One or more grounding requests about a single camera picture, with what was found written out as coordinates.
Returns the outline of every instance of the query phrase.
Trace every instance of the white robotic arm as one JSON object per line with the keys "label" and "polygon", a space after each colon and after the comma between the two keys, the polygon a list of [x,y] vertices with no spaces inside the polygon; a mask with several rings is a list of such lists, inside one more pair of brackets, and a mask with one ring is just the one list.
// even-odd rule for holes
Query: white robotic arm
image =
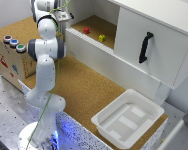
{"label": "white robotic arm", "polygon": [[[43,112],[50,97],[48,91],[55,86],[55,65],[53,59],[65,56],[64,42],[56,38],[57,18],[50,14],[57,8],[58,0],[30,0],[34,21],[43,39],[32,39],[27,45],[29,55],[37,61],[36,86],[27,93],[26,101],[32,106],[41,108]],[[55,114],[64,110],[65,99],[52,94],[47,109],[43,114],[30,145],[37,150],[43,150],[46,142],[56,131]]]}

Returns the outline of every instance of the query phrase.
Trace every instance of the cardboard box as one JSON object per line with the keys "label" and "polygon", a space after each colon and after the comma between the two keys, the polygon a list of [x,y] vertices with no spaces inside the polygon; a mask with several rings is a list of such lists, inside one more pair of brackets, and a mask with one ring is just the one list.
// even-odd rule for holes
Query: cardboard box
{"label": "cardboard box", "polygon": [[36,61],[27,52],[17,53],[15,49],[0,41],[0,74],[22,91],[21,81],[36,72]]}

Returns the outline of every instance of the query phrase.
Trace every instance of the black handle on box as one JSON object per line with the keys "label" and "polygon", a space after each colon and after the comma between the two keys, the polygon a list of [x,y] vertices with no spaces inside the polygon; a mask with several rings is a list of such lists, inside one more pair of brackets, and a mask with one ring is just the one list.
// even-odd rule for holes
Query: black handle on box
{"label": "black handle on box", "polygon": [[144,41],[143,41],[143,45],[141,48],[141,53],[139,56],[139,63],[143,63],[147,60],[147,57],[145,56],[146,50],[147,50],[147,46],[148,46],[148,40],[150,38],[152,38],[154,35],[150,32],[147,32],[147,36],[145,37]]}

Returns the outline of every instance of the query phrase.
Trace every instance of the white countertop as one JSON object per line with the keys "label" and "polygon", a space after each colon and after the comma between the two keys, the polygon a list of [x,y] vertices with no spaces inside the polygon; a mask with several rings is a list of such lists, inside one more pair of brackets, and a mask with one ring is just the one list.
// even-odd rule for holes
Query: white countertop
{"label": "white countertop", "polygon": [[188,35],[188,3],[181,0],[109,0]]}

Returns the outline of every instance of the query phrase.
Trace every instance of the black handle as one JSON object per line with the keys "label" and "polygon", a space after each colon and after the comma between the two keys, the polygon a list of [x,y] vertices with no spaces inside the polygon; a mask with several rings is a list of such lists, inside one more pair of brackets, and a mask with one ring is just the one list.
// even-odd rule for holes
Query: black handle
{"label": "black handle", "polygon": [[150,38],[152,38],[154,35],[150,32],[147,32],[147,36],[145,37],[144,41],[143,41],[143,45],[141,48],[141,53],[140,53],[140,57],[139,57],[139,63],[143,63],[144,61],[147,60],[147,57],[145,56],[146,50],[147,50],[147,45],[148,45],[148,40]]}

